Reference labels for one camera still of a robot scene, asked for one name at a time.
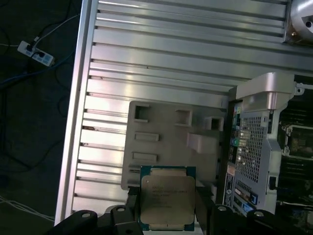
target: metal edge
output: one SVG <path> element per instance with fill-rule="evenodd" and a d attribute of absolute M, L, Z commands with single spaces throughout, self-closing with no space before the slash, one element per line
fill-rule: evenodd
<path fill-rule="evenodd" d="M 237 87 L 236 98 L 244 98 L 262 92 L 294 93 L 294 74 L 268 72 Z"/>
<path fill-rule="evenodd" d="M 92 14 L 91 10 L 93 9 L 93 7 L 95 7 L 96 4 L 98 4 L 97 0 L 93 1 L 83 0 L 81 8 L 80 26 L 78 30 L 78 38 L 75 52 L 75 63 L 73 69 L 73 80 L 71 85 L 70 101 L 68 107 L 68 118 L 64 141 L 59 192 L 54 221 L 55 225 L 64 220 L 66 216 L 70 215 L 70 213 L 68 213 L 69 203 L 70 207 L 72 207 L 73 201 L 72 192 L 74 190 L 74 180 L 73 174 L 71 175 L 70 173 L 73 172 L 73 170 L 76 171 L 78 159 L 78 145 L 80 139 L 81 125 L 77 126 L 77 123 L 81 124 L 83 112 L 81 111 L 80 116 L 78 115 L 78 113 L 79 110 L 82 110 L 84 105 L 84 101 L 81 101 L 81 99 L 82 97 L 84 97 L 84 94 L 86 92 L 88 67 L 92 43 L 89 44 L 90 45 L 89 50 L 86 49 L 86 45 L 88 45 L 87 44 L 88 41 L 92 41 L 96 11 L 94 11 L 94 13 Z"/>

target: metal bracket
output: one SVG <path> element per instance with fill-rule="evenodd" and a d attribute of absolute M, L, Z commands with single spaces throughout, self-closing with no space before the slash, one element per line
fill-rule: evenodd
<path fill-rule="evenodd" d="M 303 95 L 306 89 L 313 90 L 313 85 L 297 83 L 295 86 L 294 95 Z"/>

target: perforated metal cage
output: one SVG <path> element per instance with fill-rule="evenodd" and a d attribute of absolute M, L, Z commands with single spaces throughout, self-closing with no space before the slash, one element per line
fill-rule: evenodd
<path fill-rule="evenodd" d="M 243 188 L 244 190 L 246 190 L 247 192 L 251 192 L 252 191 L 252 188 L 249 187 L 248 185 L 246 185 L 244 182 L 242 182 L 241 180 L 237 180 L 236 181 L 236 184 L 238 186 L 240 186 L 241 188 Z"/>
<path fill-rule="evenodd" d="M 240 137 L 236 170 L 254 182 L 259 180 L 262 142 L 265 128 L 262 117 L 244 117 L 240 123 Z"/>

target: screw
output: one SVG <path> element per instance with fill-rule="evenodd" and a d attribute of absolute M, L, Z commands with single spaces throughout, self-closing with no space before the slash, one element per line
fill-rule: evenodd
<path fill-rule="evenodd" d="M 312 27 L 312 22 L 307 21 L 307 22 L 305 23 L 305 26 L 306 26 L 307 28 L 311 28 L 311 27 Z"/>
<path fill-rule="evenodd" d="M 255 213 L 254 213 L 257 217 L 263 217 L 264 216 L 264 214 L 262 213 L 262 212 L 258 212 L 258 211 L 256 211 Z"/>
<path fill-rule="evenodd" d="M 87 218 L 87 217 L 89 217 L 89 216 L 90 216 L 90 214 L 88 214 L 88 213 L 82 214 L 82 217 L 83 217 L 83 218 Z"/>
<path fill-rule="evenodd" d="M 220 211 L 226 211 L 226 208 L 225 207 L 218 207 L 218 209 L 220 210 Z"/>

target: metal frame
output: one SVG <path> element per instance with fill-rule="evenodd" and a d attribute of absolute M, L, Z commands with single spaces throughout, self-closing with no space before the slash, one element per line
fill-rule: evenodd
<path fill-rule="evenodd" d="M 312 75 L 313 50 L 280 44 L 285 9 L 251 0 L 83 0 L 55 223 L 125 202 L 130 101 L 226 109 L 227 91 L 261 74 Z"/>
<path fill-rule="evenodd" d="M 97 1 L 84 0 L 80 16 L 73 80 L 68 107 L 67 128 L 64 141 L 63 160 L 55 215 L 55 224 L 72 213 L 75 172 L 78 160 L 81 124 L 87 88 L 91 45 L 96 11 L 92 11 Z"/>

